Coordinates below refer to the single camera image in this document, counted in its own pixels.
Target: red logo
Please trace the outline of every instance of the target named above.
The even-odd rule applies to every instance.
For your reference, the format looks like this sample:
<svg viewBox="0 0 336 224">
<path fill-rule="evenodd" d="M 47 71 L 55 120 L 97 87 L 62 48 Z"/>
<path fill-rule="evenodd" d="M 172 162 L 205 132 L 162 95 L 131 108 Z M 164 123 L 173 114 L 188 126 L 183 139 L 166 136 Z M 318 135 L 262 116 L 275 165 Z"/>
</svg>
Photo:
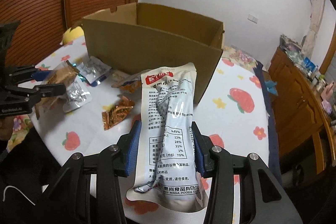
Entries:
<svg viewBox="0 0 336 224">
<path fill-rule="evenodd" d="M 148 75 L 146 77 L 146 84 L 147 85 L 150 85 L 150 84 L 153 84 L 154 82 L 156 82 L 157 80 L 161 79 L 163 76 L 170 76 L 170 77 L 173 77 L 173 73 L 172 72 L 160 72 L 159 74 L 157 75 Z"/>
</svg>

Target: wall switch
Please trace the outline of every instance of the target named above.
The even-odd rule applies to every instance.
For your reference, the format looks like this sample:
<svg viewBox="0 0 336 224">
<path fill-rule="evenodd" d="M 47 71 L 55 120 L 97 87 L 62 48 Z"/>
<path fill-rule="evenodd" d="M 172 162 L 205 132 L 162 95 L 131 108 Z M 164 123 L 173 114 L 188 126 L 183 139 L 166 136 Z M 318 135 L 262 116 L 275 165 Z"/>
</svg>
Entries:
<svg viewBox="0 0 336 224">
<path fill-rule="evenodd" d="M 258 23 L 258 19 L 256 17 L 254 17 L 253 15 L 249 14 L 248 17 L 247 17 L 247 19 L 250 20 L 250 21 L 252 21 L 252 22 L 254 22 L 255 24 Z"/>
</svg>

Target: metal screw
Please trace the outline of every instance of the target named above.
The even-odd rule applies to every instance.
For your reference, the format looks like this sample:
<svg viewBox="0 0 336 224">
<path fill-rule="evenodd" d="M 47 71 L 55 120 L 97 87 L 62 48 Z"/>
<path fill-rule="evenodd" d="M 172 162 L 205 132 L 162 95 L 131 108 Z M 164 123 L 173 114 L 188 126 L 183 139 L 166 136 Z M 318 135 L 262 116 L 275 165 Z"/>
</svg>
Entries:
<svg viewBox="0 0 336 224">
<path fill-rule="evenodd" d="M 77 153 L 73 153 L 72 156 L 71 156 L 71 158 L 73 160 L 78 160 L 81 156 L 82 155 L 79 152 L 77 152 Z"/>
<path fill-rule="evenodd" d="M 212 149 L 212 151 L 214 151 L 216 153 L 219 153 L 219 152 L 222 151 L 222 148 L 218 145 L 213 146 L 211 149 Z"/>
<path fill-rule="evenodd" d="M 116 144 L 112 144 L 109 146 L 109 150 L 111 151 L 117 151 L 119 149 L 119 146 Z"/>
<path fill-rule="evenodd" d="M 259 158 L 259 156 L 258 156 L 256 153 L 251 153 L 251 154 L 250 154 L 250 158 L 251 158 L 252 160 L 257 160 L 257 159 Z"/>
</svg>

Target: wooden cabinet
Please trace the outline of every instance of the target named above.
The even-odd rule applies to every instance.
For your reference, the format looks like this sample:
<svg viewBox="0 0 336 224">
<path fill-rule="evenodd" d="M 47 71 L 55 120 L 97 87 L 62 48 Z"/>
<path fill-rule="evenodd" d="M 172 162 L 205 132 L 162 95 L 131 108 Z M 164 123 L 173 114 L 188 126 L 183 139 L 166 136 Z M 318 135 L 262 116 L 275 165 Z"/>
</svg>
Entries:
<svg viewBox="0 0 336 224">
<path fill-rule="evenodd" d="M 268 70 L 277 82 L 278 97 L 272 103 L 279 141 L 279 155 L 284 156 L 312 137 L 316 155 L 317 172 L 325 167 L 320 131 L 325 129 L 330 142 L 331 158 L 335 149 L 331 145 L 330 119 L 325 114 L 320 95 L 310 82 L 293 65 L 287 55 L 278 48 Z"/>
</svg>

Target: white floral tablecloth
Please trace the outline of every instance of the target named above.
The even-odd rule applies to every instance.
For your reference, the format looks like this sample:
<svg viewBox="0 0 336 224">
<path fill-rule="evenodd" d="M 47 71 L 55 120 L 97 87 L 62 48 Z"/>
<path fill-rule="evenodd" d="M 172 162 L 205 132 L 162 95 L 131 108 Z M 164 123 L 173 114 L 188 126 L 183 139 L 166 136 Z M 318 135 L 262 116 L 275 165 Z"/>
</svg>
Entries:
<svg viewBox="0 0 336 224">
<path fill-rule="evenodd" d="M 85 40 L 84 37 L 80 37 L 55 51 L 37 67 L 53 69 L 65 60 L 80 63 L 86 56 Z M 24 86 L 32 88 L 37 84 L 32 81 Z M 43 142 L 61 165 L 74 152 L 91 155 L 115 144 L 121 135 L 129 132 L 132 121 L 139 118 L 141 90 L 127 95 L 135 101 L 135 108 L 130 115 L 110 130 L 104 131 L 101 112 L 118 102 L 121 91 L 111 87 L 110 78 L 97 87 L 88 86 L 88 90 L 92 101 L 74 112 L 64 114 L 62 106 L 56 104 L 52 110 L 41 114 L 39 120 L 34 112 L 30 115 Z M 224 147 L 236 155 L 257 153 L 268 164 L 268 121 L 263 94 L 259 80 L 250 71 L 228 62 L 227 58 L 220 60 L 203 98 L 194 107 L 194 121 L 201 133 L 210 136 L 215 145 Z M 126 191 L 133 186 L 133 182 L 134 175 L 120 178 L 126 217 L 139 223 L 203 223 L 206 209 L 196 213 L 180 213 L 155 203 L 127 200 Z M 239 223 L 239 176 L 235 176 L 234 182 L 232 222 Z M 202 183 L 209 194 L 211 179 L 202 179 Z M 91 178 L 91 194 L 95 196 L 95 176 Z"/>
</svg>

